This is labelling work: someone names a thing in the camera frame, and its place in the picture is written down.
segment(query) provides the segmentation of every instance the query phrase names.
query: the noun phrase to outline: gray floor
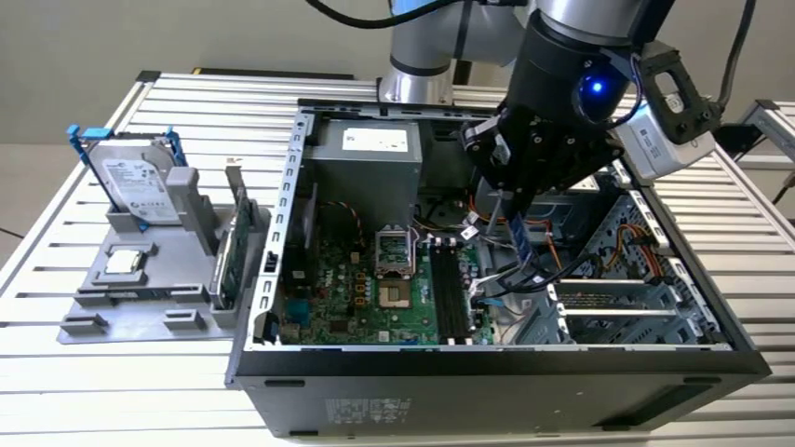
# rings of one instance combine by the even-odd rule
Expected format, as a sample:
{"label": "gray floor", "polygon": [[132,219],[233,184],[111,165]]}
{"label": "gray floor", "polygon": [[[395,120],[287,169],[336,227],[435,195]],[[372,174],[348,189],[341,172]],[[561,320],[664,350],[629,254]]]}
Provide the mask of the gray floor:
{"label": "gray floor", "polygon": [[[0,144],[0,227],[25,234],[77,164],[68,145]],[[20,240],[0,233],[0,265]]]}

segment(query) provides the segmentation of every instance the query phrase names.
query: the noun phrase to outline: open computer tower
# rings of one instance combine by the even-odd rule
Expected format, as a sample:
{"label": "open computer tower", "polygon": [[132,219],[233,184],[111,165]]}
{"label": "open computer tower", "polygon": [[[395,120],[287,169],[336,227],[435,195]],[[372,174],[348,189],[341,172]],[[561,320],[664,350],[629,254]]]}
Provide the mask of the open computer tower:
{"label": "open computer tower", "polygon": [[770,374],[625,160],[536,198],[516,264],[491,113],[299,103],[227,374],[277,437],[648,430]]}

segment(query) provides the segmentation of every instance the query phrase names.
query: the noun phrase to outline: orange wire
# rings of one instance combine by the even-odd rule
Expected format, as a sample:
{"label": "orange wire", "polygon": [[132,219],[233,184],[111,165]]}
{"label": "orange wire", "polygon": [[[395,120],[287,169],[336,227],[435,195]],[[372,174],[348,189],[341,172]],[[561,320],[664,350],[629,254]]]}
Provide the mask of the orange wire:
{"label": "orange wire", "polygon": [[[631,226],[637,231],[640,231],[645,236],[651,236],[648,234],[648,231],[645,231],[645,228],[643,228],[640,225],[631,224]],[[648,261],[648,263],[651,264],[652,270],[656,269],[655,275],[657,275],[659,277],[661,277],[663,276],[661,265],[659,264],[657,257],[655,256],[655,254],[652,253],[652,251],[651,251],[651,249],[648,247],[641,247],[641,250],[644,251],[645,261]]]}
{"label": "orange wire", "polygon": [[[616,234],[616,250],[612,252],[612,256],[609,257],[609,261],[607,262],[607,265],[605,265],[605,270],[608,270],[612,267],[612,265],[616,263],[616,261],[619,260],[619,254],[621,253],[621,249],[623,249],[621,234],[623,234],[624,229],[628,229],[632,232],[632,235],[635,237],[637,237],[639,233],[648,234],[648,233],[645,233],[643,228],[637,227],[633,224],[623,223],[621,225],[619,225],[619,231]],[[659,266],[657,259],[655,258],[651,251],[645,247],[640,247],[640,250],[641,250],[641,255],[643,255],[643,258],[645,259],[645,263],[648,265],[648,269],[651,270],[652,275],[656,277],[660,277],[661,276],[661,267]]]}

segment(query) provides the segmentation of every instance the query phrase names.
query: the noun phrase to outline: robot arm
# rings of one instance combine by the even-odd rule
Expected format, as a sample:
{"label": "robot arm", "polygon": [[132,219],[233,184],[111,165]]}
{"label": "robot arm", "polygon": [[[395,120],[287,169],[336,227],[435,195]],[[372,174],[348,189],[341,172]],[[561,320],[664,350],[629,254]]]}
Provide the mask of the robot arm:
{"label": "robot arm", "polygon": [[[567,189],[624,152],[645,179],[685,168],[714,150],[710,131],[728,101],[726,94],[718,102],[700,97],[677,51],[655,41],[673,0],[536,5],[497,115],[461,132],[467,154],[501,193],[508,221],[536,194]],[[673,79],[675,95],[661,92],[661,74]],[[629,82],[636,102],[613,121]]]}

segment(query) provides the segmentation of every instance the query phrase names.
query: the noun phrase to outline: label sticker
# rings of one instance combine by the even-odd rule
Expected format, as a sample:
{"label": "label sticker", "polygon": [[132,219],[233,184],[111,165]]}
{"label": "label sticker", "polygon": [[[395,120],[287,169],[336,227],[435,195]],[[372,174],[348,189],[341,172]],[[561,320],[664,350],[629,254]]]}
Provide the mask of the label sticker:
{"label": "label sticker", "polygon": [[179,215],[156,166],[144,160],[101,160],[123,204],[149,224],[176,224]]}
{"label": "label sticker", "polygon": [[411,409],[411,398],[325,399],[331,424],[403,424]]}
{"label": "label sticker", "polygon": [[465,219],[463,220],[464,225],[473,225],[477,223],[477,219],[480,218],[479,214],[473,211],[469,211],[467,214]]}
{"label": "label sticker", "polygon": [[408,152],[408,132],[348,128],[343,133],[343,151]]}
{"label": "label sticker", "polygon": [[659,151],[657,145],[651,140],[648,130],[640,129],[639,134],[643,147],[645,147],[645,152],[648,152],[652,158],[659,158],[661,156],[661,152]]}
{"label": "label sticker", "polygon": [[108,298],[137,298],[133,291],[108,291]]}
{"label": "label sticker", "polygon": [[508,147],[508,143],[505,139],[501,138],[501,135],[497,134],[495,137],[495,151],[492,152],[492,157],[499,162],[500,165],[507,165],[511,162],[511,148]]}
{"label": "label sticker", "polygon": [[464,240],[469,240],[475,235],[479,233],[477,228],[475,226],[467,226],[464,230],[460,232],[460,237]]}

